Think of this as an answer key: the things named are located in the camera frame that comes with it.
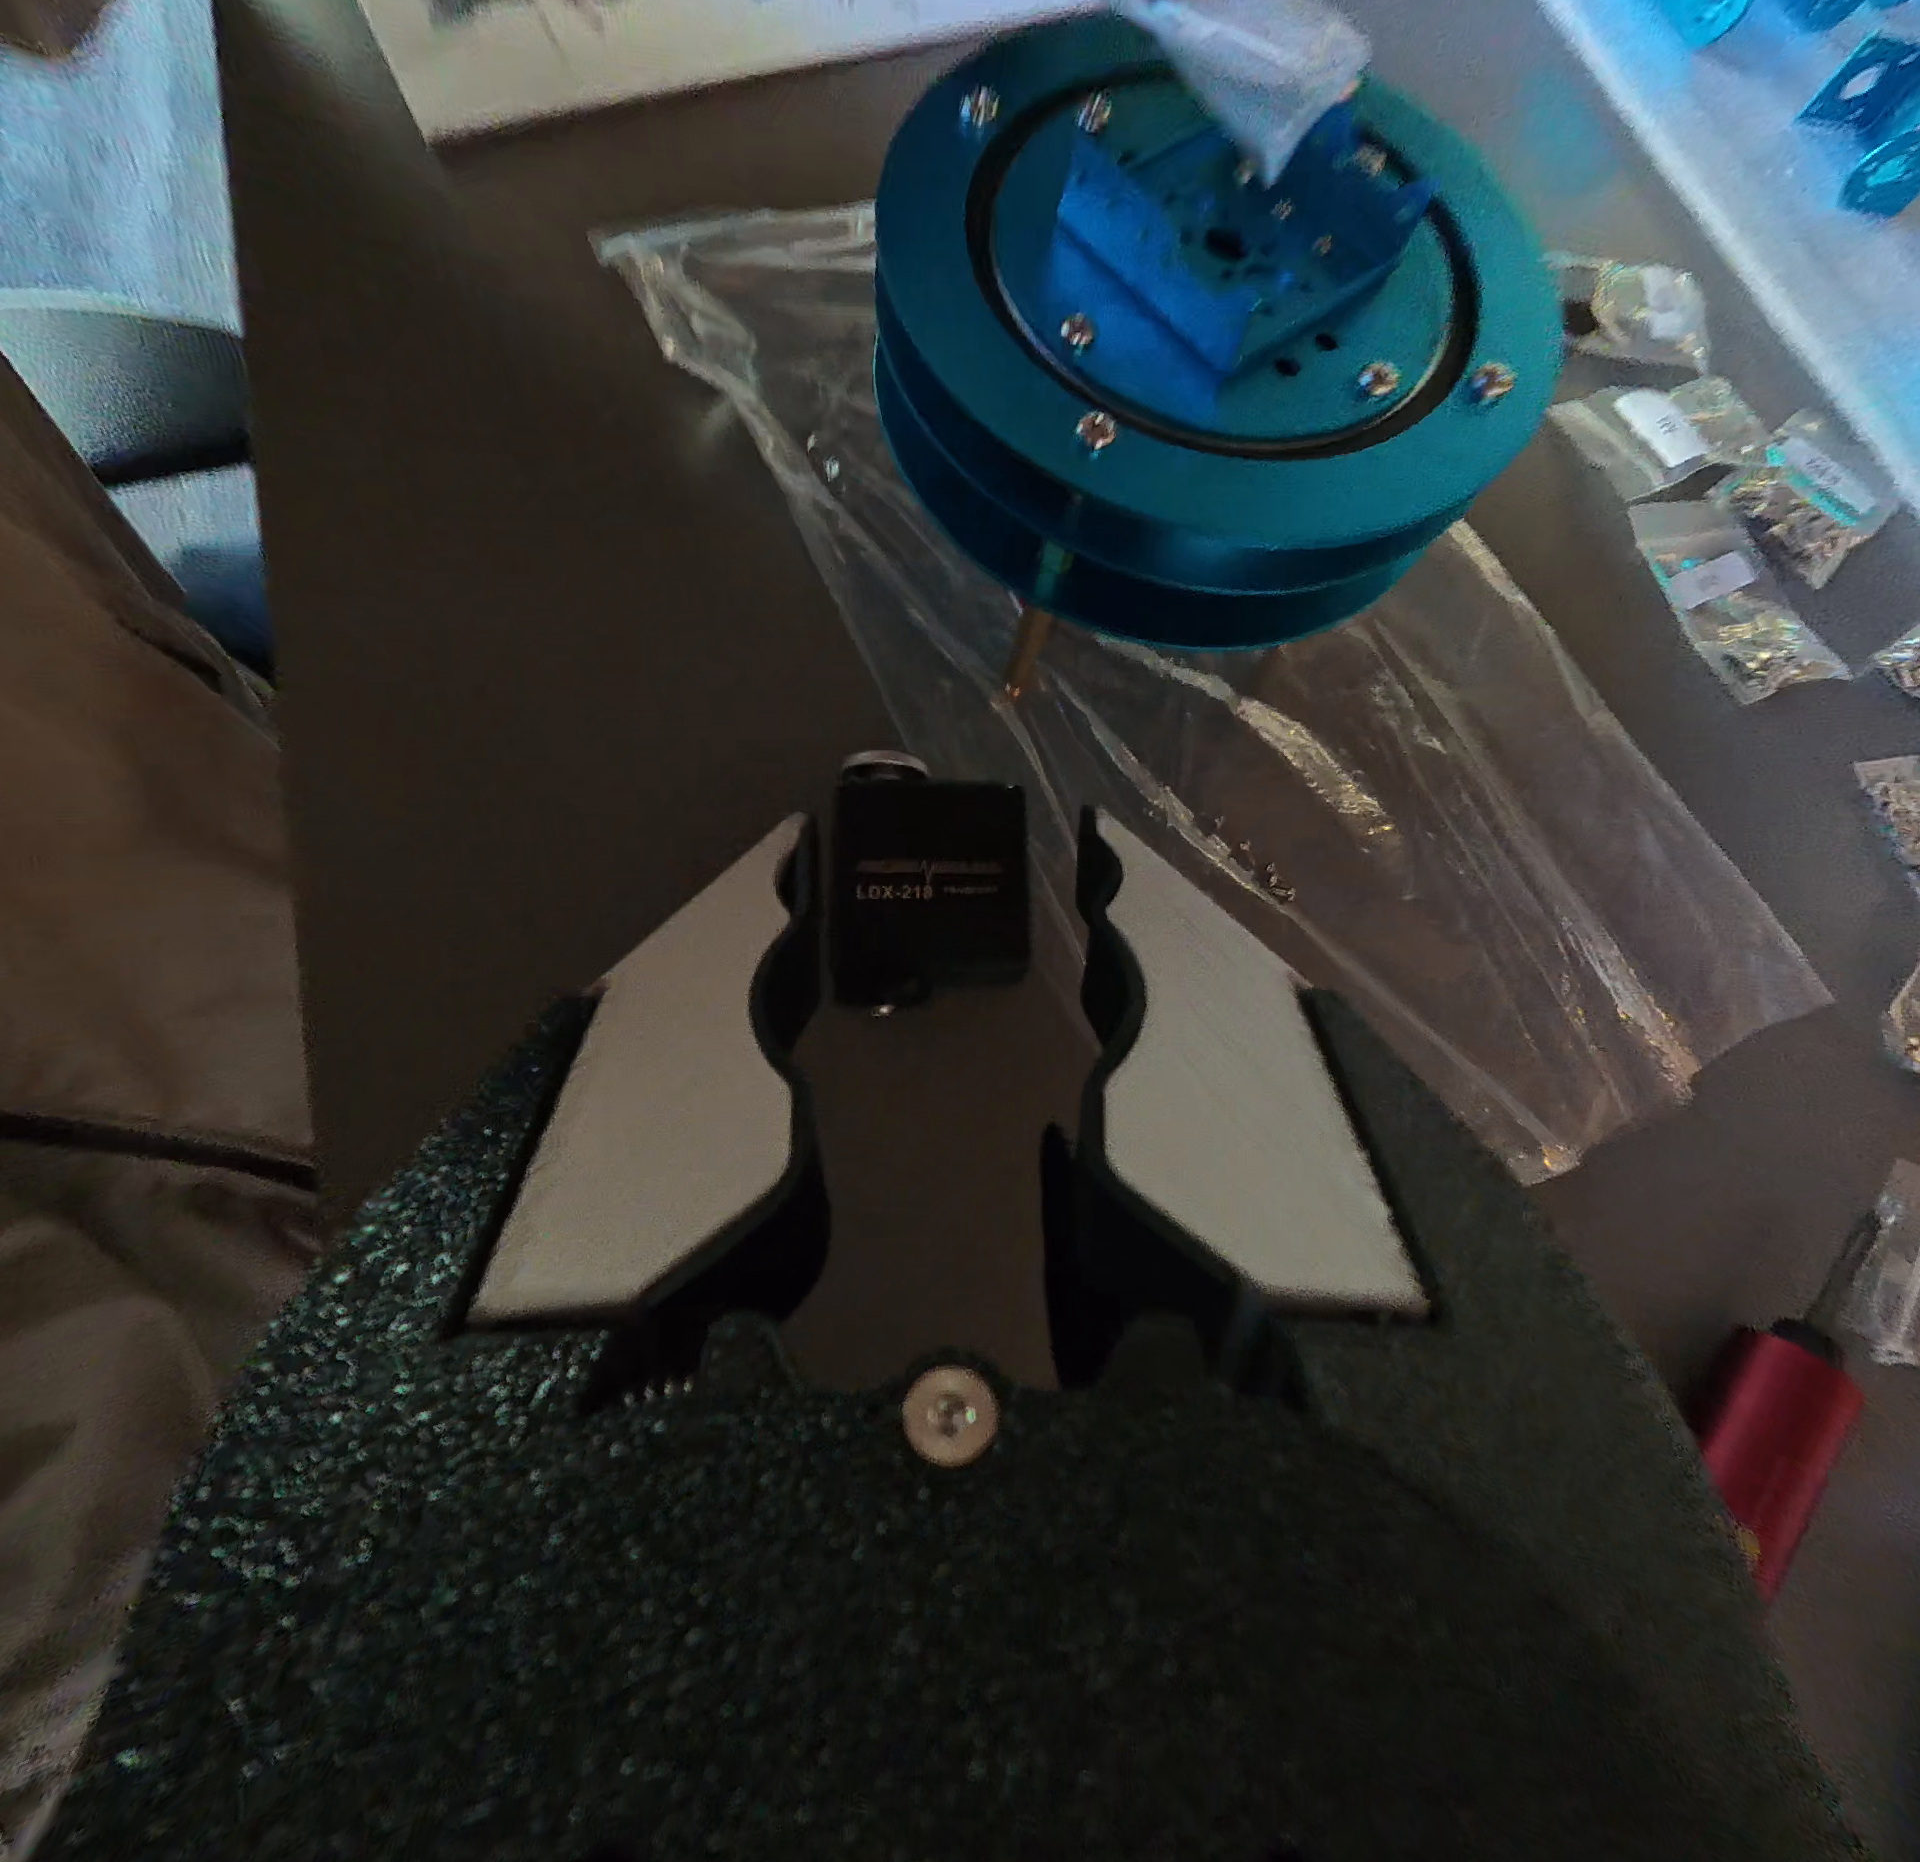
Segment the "red screwdriver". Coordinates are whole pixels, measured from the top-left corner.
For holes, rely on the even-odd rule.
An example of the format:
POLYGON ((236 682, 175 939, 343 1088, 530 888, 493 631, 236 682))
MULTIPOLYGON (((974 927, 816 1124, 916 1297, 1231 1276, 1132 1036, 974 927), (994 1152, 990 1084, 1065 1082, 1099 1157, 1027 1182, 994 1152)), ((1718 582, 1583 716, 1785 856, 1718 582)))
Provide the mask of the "red screwdriver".
POLYGON ((1737 1330, 1711 1363, 1693 1435, 1769 1606, 1862 1408, 1831 1330, 1778 1319, 1737 1330))

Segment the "black servo with metal horn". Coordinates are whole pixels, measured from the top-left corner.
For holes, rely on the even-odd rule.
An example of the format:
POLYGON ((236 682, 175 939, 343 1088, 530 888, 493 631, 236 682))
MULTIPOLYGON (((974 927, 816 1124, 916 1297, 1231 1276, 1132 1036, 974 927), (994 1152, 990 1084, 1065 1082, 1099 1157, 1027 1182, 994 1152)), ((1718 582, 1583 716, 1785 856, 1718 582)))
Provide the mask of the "black servo with metal horn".
POLYGON ((893 1013, 934 993, 1022 984, 1033 961, 1027 793, 943 779, 868 749, 834 786, 828 885, 834 1000, 893 1013))

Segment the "grey fabric chair seat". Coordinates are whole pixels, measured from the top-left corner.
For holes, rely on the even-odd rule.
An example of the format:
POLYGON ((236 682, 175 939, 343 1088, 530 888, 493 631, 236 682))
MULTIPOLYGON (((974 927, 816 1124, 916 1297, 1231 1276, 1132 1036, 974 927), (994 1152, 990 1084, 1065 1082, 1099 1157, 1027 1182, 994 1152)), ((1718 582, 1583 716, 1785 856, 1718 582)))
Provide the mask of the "grey fabric chair seat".
POLYGON ((245 670, 277 673, 212 0, 5 51, 5 361, 245 670))

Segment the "blue round metal turntable base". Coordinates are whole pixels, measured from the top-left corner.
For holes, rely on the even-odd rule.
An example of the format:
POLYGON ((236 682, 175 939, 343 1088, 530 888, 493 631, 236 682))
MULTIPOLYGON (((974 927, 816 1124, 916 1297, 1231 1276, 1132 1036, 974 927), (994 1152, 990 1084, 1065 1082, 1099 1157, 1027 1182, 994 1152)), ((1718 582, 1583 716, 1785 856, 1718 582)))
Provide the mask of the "blue round metal turntable base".
POLYGON ((873 202, 875 412, 1023 609, 1263 650, 1383 599, 1561 373, 1552 272, 1487 160, 1364 69, 1284 72, 1277 145, 1129 20, 1001 34, 873 202))

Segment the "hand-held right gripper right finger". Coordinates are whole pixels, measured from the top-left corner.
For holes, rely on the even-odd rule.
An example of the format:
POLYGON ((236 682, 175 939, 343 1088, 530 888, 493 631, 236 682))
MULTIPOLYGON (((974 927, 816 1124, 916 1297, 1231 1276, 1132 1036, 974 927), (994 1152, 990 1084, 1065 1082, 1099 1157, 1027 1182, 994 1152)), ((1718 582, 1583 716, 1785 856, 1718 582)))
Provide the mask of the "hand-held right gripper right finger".
POLYGON ((1094 1060, 1044 1145, 1052 1372, 1093 1384, 1151 1320, 1198 1372, 1277 1384, 1292 1322, 1427 1328, 1429 1286, 1307 987, 1085 806, 1073 903, 1094 1060))

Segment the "large clear plastic bag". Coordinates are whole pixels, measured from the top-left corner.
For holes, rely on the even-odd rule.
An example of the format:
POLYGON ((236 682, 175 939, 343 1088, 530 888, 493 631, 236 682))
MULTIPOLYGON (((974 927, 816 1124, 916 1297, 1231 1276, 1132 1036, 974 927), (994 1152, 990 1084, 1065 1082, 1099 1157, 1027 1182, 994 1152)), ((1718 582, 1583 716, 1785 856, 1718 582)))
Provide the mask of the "large clear plastic bag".
POLYGON ((1094 806, 1361 1010, 1524 1184, 1831 1005, 1471 527, 1284 648, 1179 655, 1062 626, 1011 702, 1012 598, 881 442, 872 203, 591 249, 666 364, 751 439, 906 749, 1027 787, 1038 957, 1062 993, 1094 806))

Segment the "small clear zip bag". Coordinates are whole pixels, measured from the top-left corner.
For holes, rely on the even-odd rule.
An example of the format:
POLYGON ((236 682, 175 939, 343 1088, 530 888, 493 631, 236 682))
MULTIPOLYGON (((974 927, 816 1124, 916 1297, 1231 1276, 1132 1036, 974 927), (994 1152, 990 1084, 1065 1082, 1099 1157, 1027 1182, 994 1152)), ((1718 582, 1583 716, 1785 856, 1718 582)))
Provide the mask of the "small clear zip bag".
POLYGON ((1146 31, 1266 186, 1366 73, 1370 37, 1330 0, 1156 0, 1114 10, 1146 31))

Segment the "group of hardware zip bags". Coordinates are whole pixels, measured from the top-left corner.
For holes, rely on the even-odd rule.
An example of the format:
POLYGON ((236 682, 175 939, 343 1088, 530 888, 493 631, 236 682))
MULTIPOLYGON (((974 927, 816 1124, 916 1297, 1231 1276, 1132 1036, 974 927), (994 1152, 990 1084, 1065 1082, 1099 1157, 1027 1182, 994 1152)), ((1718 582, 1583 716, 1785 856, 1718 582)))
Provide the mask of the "group of hardware zip bags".
POLYGON ((1684 1394, 1739 1322, 1797 1311, 1893 1159, 1916 1159, 1916 1076, 1883 1017, 1916 967, 1916 889, 1854 766, 1916 752, 1916 704, 1862 655, 1916 621, 1902 513, 1806 591, 1667 606, 1615 487, 1548 422, 1517 477, 1520 550, 1579 669, 1809 961, 1828 998, 1705 1063, 1687 1102, 1603 1143, 1552 1212, 1684 1394))

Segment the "dark grey desk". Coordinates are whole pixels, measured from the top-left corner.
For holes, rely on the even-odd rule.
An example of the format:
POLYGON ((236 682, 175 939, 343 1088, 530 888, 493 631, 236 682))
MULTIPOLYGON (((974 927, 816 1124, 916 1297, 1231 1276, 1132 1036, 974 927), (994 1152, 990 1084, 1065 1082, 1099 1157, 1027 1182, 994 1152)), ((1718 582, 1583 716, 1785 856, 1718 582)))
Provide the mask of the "dark grey desk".
MULTIPOLYGON (((887 738, 745 431, 661 361, 588 232, 863 195, 943 57, 445 161, 357 0, 212 8, 317 1162, 350 1216, 535 1010, 887 738)), ((1916 705, 1877 680, 1732 704, 1552 430, 1472 527, 1834 996, 1545 1184, 1693 1391, 1916 1159, 1916 1079, 1877 1029, 1914 895, 1851 777, 1916 745, 1916 705)))

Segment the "white instruction sheet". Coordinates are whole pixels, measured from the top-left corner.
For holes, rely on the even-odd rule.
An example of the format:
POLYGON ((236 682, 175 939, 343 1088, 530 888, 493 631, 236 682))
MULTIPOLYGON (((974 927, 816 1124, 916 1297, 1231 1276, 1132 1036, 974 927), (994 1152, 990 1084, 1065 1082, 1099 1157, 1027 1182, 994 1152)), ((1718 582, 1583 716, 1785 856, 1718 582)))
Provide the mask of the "white instruction sheet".
POLYGON ((1101 0, 357 0, 421 134, 615 104, 1098 11, 1101 0))

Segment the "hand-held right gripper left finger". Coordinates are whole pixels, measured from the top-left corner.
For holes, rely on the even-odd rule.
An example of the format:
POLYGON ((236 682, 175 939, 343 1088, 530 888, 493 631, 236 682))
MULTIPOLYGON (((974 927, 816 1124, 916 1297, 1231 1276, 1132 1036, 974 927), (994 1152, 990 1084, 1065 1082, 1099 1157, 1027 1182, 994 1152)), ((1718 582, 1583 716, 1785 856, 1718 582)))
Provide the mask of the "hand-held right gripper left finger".
POLYGON ((468 1276, 468 1337, 606 1330, 608 1384, 782 1328, 832 1205, 798 1047, 823 1006, 821 831, 795 814, 603 975, 468 1276))

